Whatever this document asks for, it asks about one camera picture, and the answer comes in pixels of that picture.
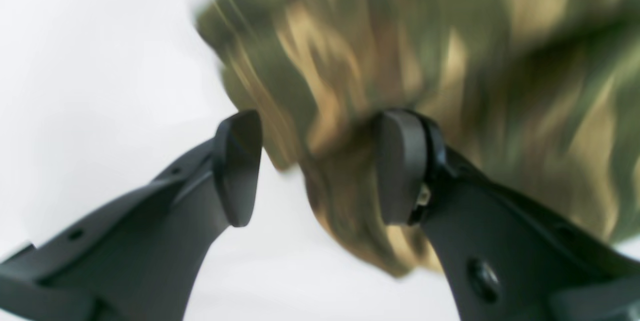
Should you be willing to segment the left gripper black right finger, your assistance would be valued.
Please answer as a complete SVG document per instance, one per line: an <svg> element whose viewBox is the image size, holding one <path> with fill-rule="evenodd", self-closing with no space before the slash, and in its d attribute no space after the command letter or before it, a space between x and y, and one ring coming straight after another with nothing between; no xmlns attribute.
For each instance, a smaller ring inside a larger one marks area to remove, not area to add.
<svg viewBox="0 0 640 321"><path fill-rule="evenodd" d="M446 146L438 125L391 109L375 121L382 220L417 225L462 321L637 321L639 263Z"/></svg>

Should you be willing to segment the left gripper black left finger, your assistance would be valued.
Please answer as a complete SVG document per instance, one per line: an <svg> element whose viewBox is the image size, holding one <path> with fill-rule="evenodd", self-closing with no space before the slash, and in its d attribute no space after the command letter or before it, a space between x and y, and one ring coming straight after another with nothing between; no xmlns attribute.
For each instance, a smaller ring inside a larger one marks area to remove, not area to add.
<svg viewBox="0 0 640 321"><path fill-rule="evenodd" d="M258 112L149 184L1 264L1 308L31 321L181 321L211 244L253 214L263 147Z"/></svg>

